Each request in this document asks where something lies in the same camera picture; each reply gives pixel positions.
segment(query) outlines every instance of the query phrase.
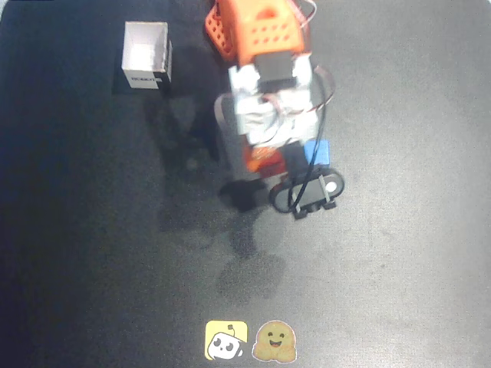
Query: orange part with holes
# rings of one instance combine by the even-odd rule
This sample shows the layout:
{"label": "orange part with holes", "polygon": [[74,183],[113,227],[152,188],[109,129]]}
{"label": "orange part with holes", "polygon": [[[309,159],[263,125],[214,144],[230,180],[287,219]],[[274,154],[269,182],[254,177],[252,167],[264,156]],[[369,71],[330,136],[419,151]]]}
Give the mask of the orange part with holes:
{"label": "orange part with holes", "polygon": [[212,40],[219,53],[226,61],[233,61],[236,58],[236,50],[233,47],[230,31],[224,27],[222,17],[219,14],[218,1],[213,6],[211,12],[206,17],[205,29],[208,37]]}
{"label": "orange part with holes", "polygon": [[227,61],[237,57],[239,66],[251,64],[259,54],[305,50],[302,27],[288,0],[216,0],[206,30],[220,54]]}
{"label": "orange part with holes", "polygon": [[283,155],[276,148],[251,147],[245,136],[242,144],[245,164],[251,173],[260,173],[263,178],[267,178],[286,171]]}

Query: orange 3d-printed part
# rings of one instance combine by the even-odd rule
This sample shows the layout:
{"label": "orange 3d-printed part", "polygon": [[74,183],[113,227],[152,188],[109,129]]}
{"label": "orange 3d-printed part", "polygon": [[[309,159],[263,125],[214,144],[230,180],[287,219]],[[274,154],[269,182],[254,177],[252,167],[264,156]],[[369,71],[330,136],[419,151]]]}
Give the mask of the orange 3d-printed part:
{"label": "orange 3d-printed part", "polygon": [[288,0],[216,0],[206,32],[226,61],[251,64],[259,54],[305,50],[302,27]]}

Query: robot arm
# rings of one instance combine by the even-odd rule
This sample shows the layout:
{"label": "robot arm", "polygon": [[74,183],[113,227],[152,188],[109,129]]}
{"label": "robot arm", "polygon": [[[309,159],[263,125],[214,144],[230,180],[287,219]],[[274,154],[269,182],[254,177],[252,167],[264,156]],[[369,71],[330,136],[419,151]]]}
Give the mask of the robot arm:
{"label": "robot arm", "polygon": [[[292,0],[216,0],[206,18],[217,50],[235,63],[229,69],[234,119],[226,125],[235,125],[242,163],[263,179],[280,178],[270,202],[297,219],[333,207],[344,188],[329,168],[328,141],[322,139],[334,81],[312,68],[306,47],[315,10],[305,17]],[[317,106],[311,98],[314,80],[324,94]],[[217,120],[223,115],[219,109]]]}

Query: sticker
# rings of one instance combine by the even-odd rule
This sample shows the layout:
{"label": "sticker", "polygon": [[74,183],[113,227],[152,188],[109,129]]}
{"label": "sticker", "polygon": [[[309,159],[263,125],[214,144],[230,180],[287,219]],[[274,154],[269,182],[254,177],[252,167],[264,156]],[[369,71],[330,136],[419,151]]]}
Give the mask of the sticker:
{"label": "sticker", "polygon": [[248,327],[240,320],[211,320],[206,324],[205,357],[207,360],[232,360],[242,357]]}
{"label": "sticker", "polygon": [[271,320],[259,329],[252,356],[262,362],[292,363],[297,360],[296,343],[295,332],[289,325]]}

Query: blue block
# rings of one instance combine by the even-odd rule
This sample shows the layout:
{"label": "blue block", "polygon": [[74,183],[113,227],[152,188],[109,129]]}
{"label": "blue block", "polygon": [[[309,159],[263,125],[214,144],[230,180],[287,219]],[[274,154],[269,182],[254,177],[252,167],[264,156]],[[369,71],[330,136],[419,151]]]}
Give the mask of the blue block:
{"label": "blue block", "polygon": [[[307,162],[312,161],[312,155],[314,154],[315,140],[309,140],[304,145],[305,158]],[[319,150],[317,151],[317,157],[315,158],[315,165],[329,165],[329,141],[321,140],[319,143]]]}

